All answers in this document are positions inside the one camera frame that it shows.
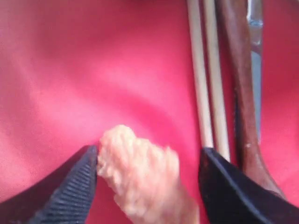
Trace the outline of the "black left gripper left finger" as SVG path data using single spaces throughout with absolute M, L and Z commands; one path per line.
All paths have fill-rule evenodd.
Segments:
M 95 145 L 84 146 L 27 190 L 0 204 L 2 224 L 84 224 L 97 184 Z

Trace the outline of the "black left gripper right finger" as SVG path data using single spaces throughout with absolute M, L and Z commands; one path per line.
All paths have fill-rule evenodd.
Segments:
M 213 148 L 200 153 L 199 189 L 212 224 L 297 224 L 298 207 L 250 180 Z

